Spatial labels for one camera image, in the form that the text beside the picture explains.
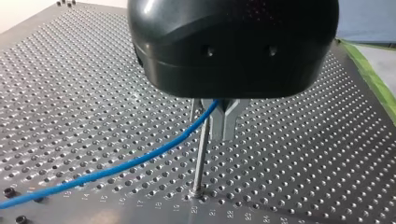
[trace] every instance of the perforated metal plate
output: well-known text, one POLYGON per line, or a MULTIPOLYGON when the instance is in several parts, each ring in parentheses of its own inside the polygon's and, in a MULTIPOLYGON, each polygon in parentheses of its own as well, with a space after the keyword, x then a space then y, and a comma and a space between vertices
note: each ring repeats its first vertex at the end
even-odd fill
MULTIPOLYGON (((188 127, 190 100, 148 83, 123 13, 52 7, 2 35, 2 189, 25 193, 103 170, 188 127)), ((251 101, 235 140, 210 144, 202 200, 187 196, 196 133, 122 174, 0 211, 0 222, 396 223, 393 133, 333 46, 311 89, 251 101)))

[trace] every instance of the blue wire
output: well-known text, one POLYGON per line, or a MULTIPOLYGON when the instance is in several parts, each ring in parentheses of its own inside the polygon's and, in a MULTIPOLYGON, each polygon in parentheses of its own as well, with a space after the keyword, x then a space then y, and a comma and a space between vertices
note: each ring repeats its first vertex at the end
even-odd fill
POLYGON ((143 155, 143 156, 138 157, 131 161, 127 161, 123 164, 108 168, 104 171, 99 171, 99 172, 95 172, 95 173, 92 173, 89 175, 84 175, 82 177, 79 177, 75 180, 72 180, 70 182, 67 182, 67 183, 64 183, 61 185, 57 185, 57 186, 46 188, 46 189, 40 189, 35 192, 24 194, 22 196, 7 200, 5 202, 1 202, 0 209, 6 209, 9 207, 15 206, 17 204, 20 204, 20 203, 27 203, 32 200, 42 199, 42 198, 48 197, 52 194, 56 194, 56 193, 62 192, 67 189, 72 189, 76 186, 85 184, 87 182, 94 181, 94 180, 103 178, 105 176, 117 174, 124 170, 130 169, 131 167, 139 165, 143 162, 149 161, 149 160, 163 154, 164 152, 168 151, 172 147, 177 146, 184 140, 186 140, 190 136, 190 134, 192 134, 205 121, 205 119, 207 119, 209 117, 209 115, 213 112, 213 110, 215 110, 215 108, 218 106, 218 104, 219 104, 219 101, 214 100, 212 105, 205 111, 205 113, 200 118, 198 118, 198 120, 196 120, 184 133, 182 133, 180 136, 178 136, 171 142, 151 151, 150 153, 148 153, 146 155, 143 155))

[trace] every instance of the metal bolt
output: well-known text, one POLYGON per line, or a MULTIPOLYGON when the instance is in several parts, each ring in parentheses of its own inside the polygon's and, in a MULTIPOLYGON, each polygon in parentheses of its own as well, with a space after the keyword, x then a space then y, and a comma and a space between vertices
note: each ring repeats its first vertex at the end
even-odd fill
POLYGON ((12 198, 17 194, 14 188, 6 188, 4 189, 3 193, 6 198, 12 198))
POLYGON ((26 216, 18 216, 17 218, 15 218, 15 222, 18 224, 26 224, 27 218, 26 216))

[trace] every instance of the black dome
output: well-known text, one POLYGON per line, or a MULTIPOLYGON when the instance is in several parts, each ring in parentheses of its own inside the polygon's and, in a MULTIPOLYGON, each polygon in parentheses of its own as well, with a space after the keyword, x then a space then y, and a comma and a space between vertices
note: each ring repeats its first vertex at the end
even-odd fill
POLYGON ((148 80, 191 98, 269 98, 312 84, 338 24, 337 0, 129 0, 148 80))

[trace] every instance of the metal rod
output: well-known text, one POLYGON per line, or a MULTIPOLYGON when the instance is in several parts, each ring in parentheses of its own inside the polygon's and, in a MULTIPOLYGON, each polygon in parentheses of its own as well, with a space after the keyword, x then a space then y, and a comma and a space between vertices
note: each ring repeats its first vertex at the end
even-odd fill
POLYGON ((198 146, 198 158, 195 167, 194 184, 192 186, 192 189, 190 190, 190 196, 193 198, 199 198, 202 196, 203 193, 201 182, 202 182, 202 174, 204 172, 205 154, 206 154, 207 143, 209 140, 209 132, 210 132, 210 121, 209 119, 206 119, 204 122, 204 126, 201 129, 201 138, 198 146))

